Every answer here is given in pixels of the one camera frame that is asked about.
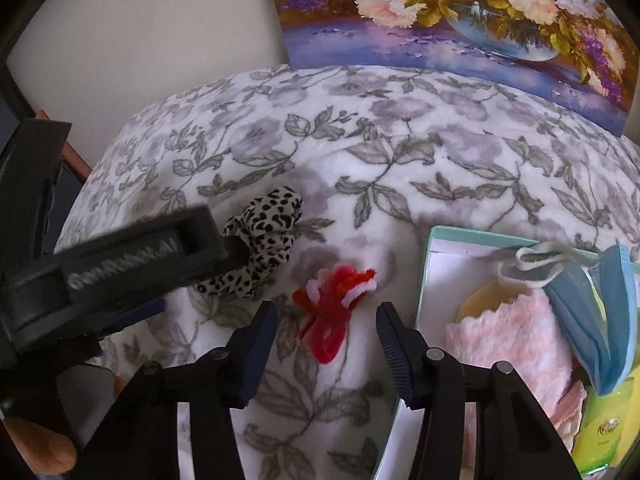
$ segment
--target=box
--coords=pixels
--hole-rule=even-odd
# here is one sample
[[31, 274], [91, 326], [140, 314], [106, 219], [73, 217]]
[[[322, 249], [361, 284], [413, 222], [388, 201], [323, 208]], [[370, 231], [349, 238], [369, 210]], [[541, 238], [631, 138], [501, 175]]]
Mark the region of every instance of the box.
[[[434, 227], [424, 254], [422, 287], [415, 327], [429, 346], [444, 347], [445, 327], [455, 322], [463, 301], [496, 279], [497, 262], [538, 242], [455, 227]], [[580, 251], [585, 256], [597, 254]], [[632, 264], [636, 291], [640, 266]], [[422, 424], [422, 410], [412, 412], [400, 401], [374, 480], [406, 480]]]

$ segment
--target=white wall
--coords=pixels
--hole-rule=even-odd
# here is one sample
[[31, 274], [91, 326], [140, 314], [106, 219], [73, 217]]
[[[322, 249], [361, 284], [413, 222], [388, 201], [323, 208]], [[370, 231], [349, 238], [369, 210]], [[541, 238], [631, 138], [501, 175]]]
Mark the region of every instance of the white wall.
[[148, 104], [286, 60], [272, 0], [47, 0], [8, 65], [94, 165]]

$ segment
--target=floral blanket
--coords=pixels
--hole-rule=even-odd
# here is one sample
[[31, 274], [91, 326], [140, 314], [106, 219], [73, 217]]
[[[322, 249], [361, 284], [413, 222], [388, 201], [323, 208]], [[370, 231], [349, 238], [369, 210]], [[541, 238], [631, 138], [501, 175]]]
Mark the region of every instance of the floral blanket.
[[[234, 425], [247, 478], [367, 478], [396, 393], [374, 310], [417, 308], [421, 245], [449, 224], [640, 256], [640, 155], [574, 112], [484, 80], [405, 68], [344, 66], [242, 73], [132, 118], [82, 189], [62, 249], [143, 218], [207, 203], [216, 222], [280, 185], [303, 216], [289, 264], [254, 300], [194, 288], [168, 310], [104, 341], [101, 364], [126, 378], [147, 360], [191, 362], [273, 300], [279, 328], [257, 397]], [[378, 270], [329, 365], [300, 346], [290, 295], [335, 262]], [[182, 473], [188, 417], [180, 418]]]

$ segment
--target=metal screw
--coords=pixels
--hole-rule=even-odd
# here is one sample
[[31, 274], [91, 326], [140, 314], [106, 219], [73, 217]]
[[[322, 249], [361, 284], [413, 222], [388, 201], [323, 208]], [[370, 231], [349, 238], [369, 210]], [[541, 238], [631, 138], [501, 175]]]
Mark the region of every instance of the metal screw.
[[508, 361], [498, 361], [495, 364], [495, 367], [505, 375], [509, 375], [511, 372], [513, 372], [513, 365]]
[[216, 361], [222, 361], [222, 359], [226, 359], [229, 356], [229, 350], [221, 346], [219, 348], [214, 348], [209, 355]]
[[149, 361], [142, 365], [142, 373], [145, 375], [153, 375], [160, 369], [160, 363], [156, 361]]
[[444, 352], [439, 348], [429, 348], [427, 350], [427, 359], [432, 361], [441, 361], [444, 359]]

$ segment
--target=black and white spotted cloth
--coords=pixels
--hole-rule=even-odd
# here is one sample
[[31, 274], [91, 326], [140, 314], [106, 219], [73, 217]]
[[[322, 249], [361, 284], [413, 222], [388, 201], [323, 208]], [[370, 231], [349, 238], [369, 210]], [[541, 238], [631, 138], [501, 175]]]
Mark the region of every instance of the black and white spotted cloth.
[[196, 285], [205, 294], [253, 297], [253, 289], [281, 264], [289, 261], [293, 227], [300, 219], [302, 197], [289, 187], [254, 198], [240, 216], [226, 221], [223, 236], [236, 235], [249, 247], [249, 263]]

